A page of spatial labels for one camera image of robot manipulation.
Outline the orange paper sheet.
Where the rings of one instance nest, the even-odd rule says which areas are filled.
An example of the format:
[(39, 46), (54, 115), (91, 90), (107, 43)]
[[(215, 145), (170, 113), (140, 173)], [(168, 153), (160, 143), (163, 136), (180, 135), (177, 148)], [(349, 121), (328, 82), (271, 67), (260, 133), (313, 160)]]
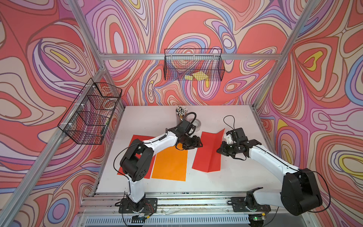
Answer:
[(188, 151), (169, 147), (156, 155), (152, 178), (185, 181)]

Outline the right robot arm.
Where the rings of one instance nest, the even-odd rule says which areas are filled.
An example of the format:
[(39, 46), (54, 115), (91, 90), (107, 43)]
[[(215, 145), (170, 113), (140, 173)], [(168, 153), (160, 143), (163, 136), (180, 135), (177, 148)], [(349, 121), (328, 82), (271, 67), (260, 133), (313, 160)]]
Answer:
[(244, 154), (263, 165), (282, 184), (280, 190), (262, 187), (247, 192), (244, 206), (256, 211), (260, 206), (284, 207), (290, 214), (299, 216), (322, 205), (321, 193), (314, 172), (289, 164), (265, 148), (259, 141), (250, 140), (228, 144), (223, 141), (217, 153), (237, 159), (236, 154)]

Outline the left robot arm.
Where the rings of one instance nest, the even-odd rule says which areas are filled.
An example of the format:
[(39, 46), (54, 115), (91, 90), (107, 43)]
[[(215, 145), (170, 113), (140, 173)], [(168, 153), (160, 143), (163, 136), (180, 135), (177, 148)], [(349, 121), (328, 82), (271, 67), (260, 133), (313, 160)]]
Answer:
[(182, 120), (175, 127), (150, 140), (133, 140), (125, 150), (120, 161), (121, 174), (129, 182), (128, 198), (138, 204), (145, 198), (143, 179), (149, 171), (151, 161), (157, 153), (174, 147), (177, 150), (190, 150), (203, 146), (200, 137), (194, 135), (196, 126), (193, 122)]

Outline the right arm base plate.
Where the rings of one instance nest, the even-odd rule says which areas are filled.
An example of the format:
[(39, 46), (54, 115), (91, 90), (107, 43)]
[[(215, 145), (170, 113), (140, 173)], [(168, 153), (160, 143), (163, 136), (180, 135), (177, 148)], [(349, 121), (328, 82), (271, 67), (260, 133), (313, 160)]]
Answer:
[(271, 207), (269, 205), (260, 205), (252, 197), (231, 197), (227, 201), (231, 205), (234, 212), (265, 212), (269, 213)]

